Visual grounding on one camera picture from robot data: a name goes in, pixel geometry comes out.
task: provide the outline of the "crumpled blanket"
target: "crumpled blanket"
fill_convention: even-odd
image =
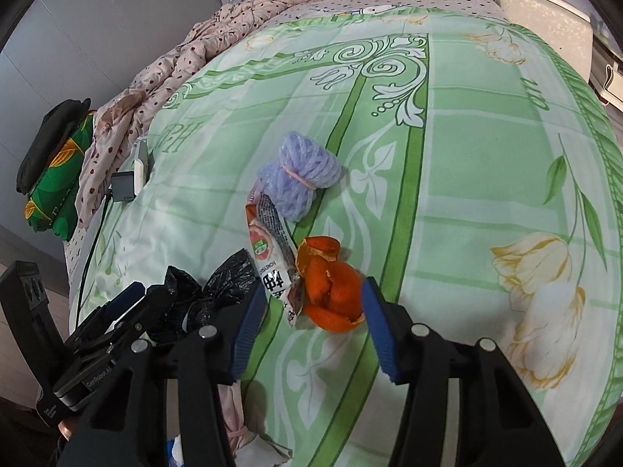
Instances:
[[[184,42],[138,73],[130,87],[99,108],[93,121],[93,142],[80,172],[76,196],[79,227],[88,227],[112,174],[173,93],[219,53],[302,1],[246,0],[223,5],[213,18],[195,24]]]

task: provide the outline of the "gray wall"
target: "gray wall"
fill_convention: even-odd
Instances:
[[[98,108],[136,73],[211,17],[220,0],[36,0],[0,53],[0,226],[63,259],[51,232],[34,233],[19,164],[43,116],[68,99]]]

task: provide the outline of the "black plastic bag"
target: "black plastic bag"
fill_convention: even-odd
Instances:
[[[164,285],[175,298],[171,308],[147,330],[147,334],[157,344],[183,339],[207,324],[220,309],[241,303],[256,277],[251,259],[244,249],[226,259],[208,279],[203,290],[190,274],[169,266]]]

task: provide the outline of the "wooden floor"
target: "wooden floor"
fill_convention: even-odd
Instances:
[[[0,274],[5,270],[6,267],[0,265]],[[69,298],[50,290],[46,291],[54,323],[65,340],[69,336]],[[28,407],[34,407],[37,399],[37,382],[11,334],[2,307],[0,307],[0,397]]]

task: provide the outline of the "green leaf print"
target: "green leaf print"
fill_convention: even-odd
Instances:
[[[604,262],[604,266],[607,268],[605,263],[605,251],[604,251],[604,240],[601,234],[601,224],[599,223],[599,216],[597,216],[597,212],[591,204],[591,201],[586,197],[586,195],[580,192],[582,195],[582,204],[584,206],[584,218],[586,219],[586,226],[588,227],[588,233],[591,234],[591,238],[593,239],[593,243],[595,244],[595,248],[601,256],[602,261]]]
[[[547,170],[547,197],[543,205],[547,204],[555,194],[559,193],[567,178],[567,162],[565,156],[556,158]]]

